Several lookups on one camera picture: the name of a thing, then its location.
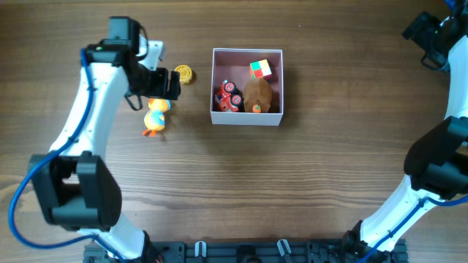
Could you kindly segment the colourful puzzle cube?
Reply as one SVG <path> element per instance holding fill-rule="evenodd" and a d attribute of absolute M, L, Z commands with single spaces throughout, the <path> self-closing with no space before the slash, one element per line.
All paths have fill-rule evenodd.
<path fill-rule="evenodd" d="M 271 79 L 273 73 L 267 59 L 251 62 L 249 65 L 249 74 L 252 79 L 262 78 Z"/>

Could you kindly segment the red toy car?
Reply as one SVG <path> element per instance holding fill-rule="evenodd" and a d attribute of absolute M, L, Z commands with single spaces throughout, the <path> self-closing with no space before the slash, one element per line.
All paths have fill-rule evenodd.
<path fill-rule="evenodd" d="M 217 109 L 221 112 L 242 112 L 244 109 L 244 98 L 234 82 L 224 80 L 220 91 L 214 95 Z"/>

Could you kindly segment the yellow duck toy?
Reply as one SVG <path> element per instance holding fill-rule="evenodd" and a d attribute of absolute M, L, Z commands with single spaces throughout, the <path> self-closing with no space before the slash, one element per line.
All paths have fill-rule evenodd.
<path fill-rule="evenodd" d="M 145 137 L 155 137 L 156 134 L 165 128 L 165 115 L 171 103 L 168 99 L 149 99 L 149 111 L 146 113 L 143 122 L 146 130 L 142 132 Z"/>

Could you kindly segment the brown plush toy with carrot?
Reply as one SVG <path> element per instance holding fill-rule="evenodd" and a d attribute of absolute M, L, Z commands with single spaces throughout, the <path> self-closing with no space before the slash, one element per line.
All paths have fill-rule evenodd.
<path fill-rule="evenodd" d="M 273 91 L 269 82 L 262 78 L 252 79 L 244 86 L 244 109 L 247 113 L 268 113 Z"/>

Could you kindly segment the yellow round toy cap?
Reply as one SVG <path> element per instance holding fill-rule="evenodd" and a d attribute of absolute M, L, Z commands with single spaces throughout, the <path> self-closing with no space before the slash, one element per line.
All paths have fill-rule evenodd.
<path fill-rule="evenodd" d="M 193 71 L 189 66 L 185 64 L 178 65 L 175 68 L 175 71 L 179 73 L 180 84 L 184 84 L 184 85 L 190 84 L 193 78 Z"/>

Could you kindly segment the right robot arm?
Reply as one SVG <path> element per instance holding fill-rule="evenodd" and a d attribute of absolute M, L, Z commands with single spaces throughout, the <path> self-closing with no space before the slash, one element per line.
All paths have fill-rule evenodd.
<path fill-rule="evenodd" d="M 444 20 L 422 12 L 404 30 L 429 59 L 427 68 L 450 75 L 448 105 L 443 122 L 415 142 L 404 161 L 397 189 L 371 216 L 343 236 L 342 260 L 384 262 L 399 238 L 434 207 L 467 201 L 467 2 L 447 1 Z"/>

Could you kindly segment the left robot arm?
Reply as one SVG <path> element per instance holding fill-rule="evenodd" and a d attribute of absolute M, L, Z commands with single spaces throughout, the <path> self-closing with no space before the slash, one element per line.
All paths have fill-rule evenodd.
<path fill-rule="evenodd" d="M 175 100 L 179 74 L 159 67 L 164 46 L 134 19 L 113 16 L 106 38 L 80 54 L 80 86 L 48 153 L 33 155 L 29 175 L 47 223 L 99 243 L 117 262 L 159 262 L 148 234 L 122 213 L 121 189 L 105 164 L 122 100 Z"/>

